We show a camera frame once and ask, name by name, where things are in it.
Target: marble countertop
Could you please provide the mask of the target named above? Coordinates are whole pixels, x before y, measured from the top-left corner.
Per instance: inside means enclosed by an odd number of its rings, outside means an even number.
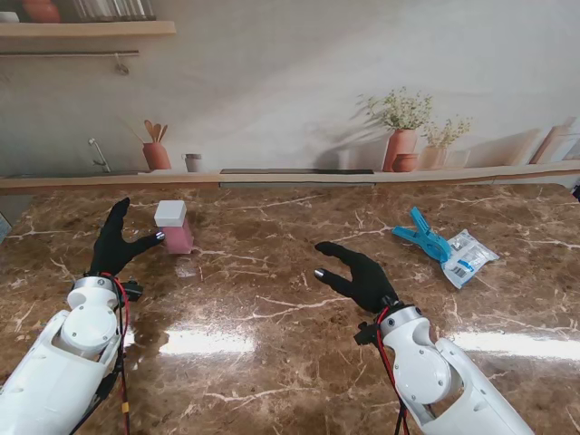
[[[580,431],[580,205],[552,185],[35,197],[0,246],[0,379],[67,308],[99,226],[127,195],[127,239],[155,230],[161,199],[183,199],[196,246],[190,256],[157,247],[121,273],[145,286],[130,310],[132,433],[391,433],[395,394],[376,349],[353,340],[371,317],[313,276],[347,273],[314,250],[322,240],[377,260],[400,298],[466,350],[535,433]],[[391,235],[411,224],[413,206],[445,238],[466,228],[500,259],[456,290],[434,260]],[[79,433],[122,433],[118,394]]]

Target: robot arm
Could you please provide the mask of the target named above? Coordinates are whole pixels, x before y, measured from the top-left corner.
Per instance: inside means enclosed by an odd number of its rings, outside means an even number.
[[[430,322],[407,306],[381,322],[382,342],[395,352],[397,392],[428,435],[533,435],[470,358],[453,342],[429,338]],[[428,405],[463,392],[439,417]]]
[[[430,322],[414,306],[399,302],[384,271],[369,257],[331,242],[316,249],[335,256],[351,268],[353,280],[316,269],[314,276],[361,308],[381,315],[382,343],[395,352],[394,385],[417,425],[428,435],[530,435],[532,430],[461,349],[444,338],[433,343]],[[366,337],[357,343],[376,343],[368,334],[373,326],[360,326]],[[460,392],[439,417],[432,404]]]
[[[117,353],[117,294],[89,276],[69,293],[71,312],[46,325],[0,393],[0,433],[69,434],[92,407]]]
[[[100,274],[117,275],[165,238],[157,233],[124,241],[129,204],[128,198],[118,202],[107,217],[94,245],[90,276],[78,280],[68,295],[72,311],[61,311],[48,322],[0,389],[0,435],[74,433],[111,392],[122,371],[115,314],[121,298],[114,281]],[[125,288],[134,301],[140,287],[130,284],[133,288]]]

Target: wooden spoon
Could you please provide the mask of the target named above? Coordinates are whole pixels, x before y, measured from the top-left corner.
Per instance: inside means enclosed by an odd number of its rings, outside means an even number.
[[[161,124],[155,124],[155,127],[153,127],[153,132],[155,133],[155,138],[153,139],[153,141],[159,142],[161,135]]]
[[[165,127],[163,127],[163,129],[161,129],[161,136],[159,136],[159,142],[161,142],[161,140],[163,139],[163,136],[165,136],[165,133],[167,132],[167,125]]]
[[[145,128],[151,136],[151,140],[155,141],[155,131],[153,131],[153,124],[149,120],[145,120]]]

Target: finger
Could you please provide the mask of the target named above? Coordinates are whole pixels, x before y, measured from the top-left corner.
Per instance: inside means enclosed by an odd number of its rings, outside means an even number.
[[[107,217],[104,227],[108,229],[118,229],[121,231],[123,229],[123,218],[127,214],[130,203],[131,200],[129,198],[125,198],[112,206],[111,212]]]
[[[351,251],[350,249],[333,242],[320,242],[314,248],[326,256],[335,256],[350,267],[355,266],[362,256],[362,254],[358,252]]]
[[[148,236],[142,237],[133,243],[129,243],[129,252],[131,257],[138,256],[146,250],[152,247],[156,247],[163,241],[164,238],[165,235],[159,232],[157,234],[150,234]]]
[[[314,276],[321,283],[329,285],[335,292],[346,297],[353,296],[353,284],[349,280],[344,279],[337,274],[333,274],[326,269],[316,269],[314,271]]]

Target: white robotic arm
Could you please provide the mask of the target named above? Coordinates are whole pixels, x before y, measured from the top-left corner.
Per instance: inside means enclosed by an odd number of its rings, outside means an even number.
[[[61,311],[45,326],[0,389],[0,434],[68,435],[92,406],[121,337],[109,279],[74,284]]]
[[[414,306],[381,322],[384,345],[395,351],[397,392],[428,435],[533,435],[470,358],[453,342],[429,337],[429,320]],[[439,417],[427,405],[463,392]]]

